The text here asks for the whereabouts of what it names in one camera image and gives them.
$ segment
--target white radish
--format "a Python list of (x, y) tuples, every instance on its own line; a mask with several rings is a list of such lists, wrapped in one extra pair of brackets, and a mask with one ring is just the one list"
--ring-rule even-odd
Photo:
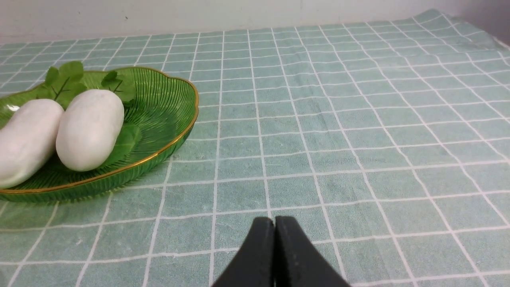
[(76, 96), (60, 120), (56, 149), (70, 170), (99, 167), (112, 153), (124, 122), (122, 100), (109, 90), (92, 89)]
[(64, 109), (49, 99), (30, 100), (0, 130), (0, 188), (34, 175), (55, 152)]

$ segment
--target green plate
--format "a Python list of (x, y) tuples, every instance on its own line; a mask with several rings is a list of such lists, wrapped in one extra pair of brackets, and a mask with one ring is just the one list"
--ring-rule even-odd
[[(49, 202), (79, 199), (117, 189), (160, 164), (188, 137), (198, 117), (198, 92), (187, 80), (144, 67), (115, 69), (133, 81), (136, 96), (125, 107), (124, 125), (112, 156), (90, 172), (73, 172), (54, 155), (29, 180), (0, 189), (0, 199), (16, 202)], [(107, 71), (85, 71), (87, 88), (100, 83)], [(43, 85), (0, 98), (0, 127), (21, 106), (41, 94)]]

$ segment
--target plate rim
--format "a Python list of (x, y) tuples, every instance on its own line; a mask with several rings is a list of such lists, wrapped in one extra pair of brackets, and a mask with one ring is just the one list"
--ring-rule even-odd
[[(184, 137), (184, 135), (186, 135), (186, 133), (188, 133), (190, 131), (190, 129), (193, 127), (193, 125), (195, 124), (195, 122), (196, 122), (196, 120), (198, 118), (198, 101), (199, 101), (199, 96), (198, 96), (198, 90), (195, 87), (195, 85), (193, 85), (193, 83), (191, 81), (187, 80), (187, 79), (183, 79), (183, 78), (180, 78), (180, 77), (172, 77), (172, 76), (167, 75), (163, 71), (160, 71), (160, 70), (157, 70), (157, 69), (151, 68), (151, 67), (128, 66), (128, 67), (120, 67), (120, 68), (113, 69), (113, 70), (131, 69), (131, 68), (149, 69), (149, 70), (155, 71), (157, 73), (160, 73), (160, 74), (164, 75), (165, 77), (167, 77), (169, 79), (176, 79), (176, 80), (184, 81), (184, 82), (188, 83), (193, 88), (193, 91), (195, 92), (195, 114), (194, 114), (193, 119), (191, 120), (191, 122), (184, 129), (184, 131), (182, 131), (179, 135), (177, 135), (177, 137), (173, 138), (167, 145), (165, 145), (164, 147), (162, 147), (161, 149), (159, 149), (155, 153), (153, 153), (153, 154), (151, 154), (151, 155), (149, 155), (149, 156), (147, 156), (147, 157), (145, 157), (145, 158), (143, 158), (143, 159), (141, 159), (141, 160), (139, 160), (137, 162), (134, 162), (134, 163), (131, 163), (129, 165), (123, 166), (121, 168), (118, 168), (118, 169), (116, 169), (114, 171), (111, 171), (111, 172), (108, 172), (108, 173), (105, 173), (105, 174), (101, 174), (101, 175), (98, 175), (98, 176), (95, 176), (95, 177), (92, 177), (92, 178), (89, 178), (89, 179), (85, 179), (85, 180), (81, 180), (81, 181), (77, 181), (77, 182), (72, 182), (72, 183), (67, 183), (67, 184), (62, 184), (62, 185), (57, 185), (57, 186), (53, 186), (53, 187), (37, 188), (37, 189), (0, 189), (0, 194), (40, 194), (40, 193), (54, 192), (54, 191), (57, 191), (57, 190), (61, 190), (61, 189), (69, 188), (69, 187), (74, 187), (74, 186), (86, 184), (86, 183), (89, 183), (89, 182), (92, 182), (92, 181), (96, 181), (96, 180), (99, 180), (99, 179), (102, 179), (102, 178), (105, 178), (105, 177), (109, 177), (109, 176), (118, 174), (120, 172), (129, 170), (131, 168), (134, 168), (134, 167), (136, 167), (138, 165), (146, 163), (147, 161), (149, 161), (149, 160), (159, 156), (161, 153), (163, 153), (164, 151), (169, 149), (172, 145), (174, 145), (176, 142), (178, 142), (182, 137)], [(93, 73), (102, 72), (102, 73), (104, 73), (104, 72), (107, 72), (107, 71), (104, 71), (104, 70), (86, 70), (85, 72), (93, 72)], [(20, 92), (16, 92), (16, 93), (10, 94), (7, 97), (13, 96), (13, 95), (17, 95), (17, 94), (21, 94), (21, 93), (25, 93), (25, 92), (29, 92), (29, 91), (33, 91), (33, 90), (39, 88), (42, 84), (44, 84), (44, 83), (41, 83), (41, 84), (39, 84), (39, 85), (29, 89), (29, 90), (20, 91)]]

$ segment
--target checkered tablecloth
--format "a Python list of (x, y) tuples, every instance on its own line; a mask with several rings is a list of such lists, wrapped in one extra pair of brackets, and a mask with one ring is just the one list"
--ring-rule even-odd
[(254, 217), (296, 217), (353, 286), (510, 286), (510, 50), (399, 20), (0, 46), (0, 94), (50, 65), (190, 79), (165, 164), (78, 203), (0, 202), (0, 286), (206, 287)]

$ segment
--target white wall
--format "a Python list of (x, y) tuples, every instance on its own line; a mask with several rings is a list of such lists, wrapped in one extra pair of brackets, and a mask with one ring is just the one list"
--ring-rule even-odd
[(430, 8), (510, 40), (510, 0), (0, 0), (0, 43), (393, 20)]

